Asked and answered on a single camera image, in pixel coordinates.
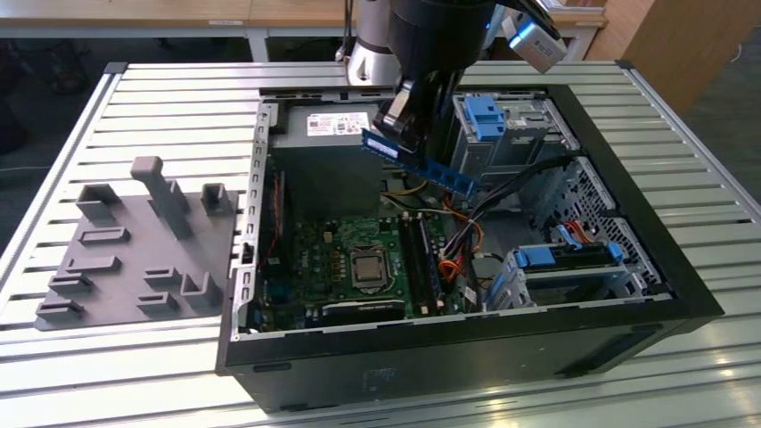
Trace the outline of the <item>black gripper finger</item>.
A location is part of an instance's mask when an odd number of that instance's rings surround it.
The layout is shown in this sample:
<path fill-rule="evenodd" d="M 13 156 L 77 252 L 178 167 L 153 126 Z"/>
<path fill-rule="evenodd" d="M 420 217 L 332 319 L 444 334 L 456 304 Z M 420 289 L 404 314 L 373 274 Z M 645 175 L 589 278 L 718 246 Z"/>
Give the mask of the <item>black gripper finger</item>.
<path fill-rule="evenodd" d="M 433 112 L 430 127 L 425 143 L 425 152 L 438 163 L 446 165 L 450 158 L 450 131 L 453 124 L 453 96 L 462 78 L 464 71 L 440 71 L 432 75 L 432 82 L 436 83 L 433 92 Z"/>
<path fill-rule="evenodd" d="M 437 86 L 430 78 L 402 79 L 385 102 L 373 126 L 406 152 L 418 152 L 430 128 Z"/>

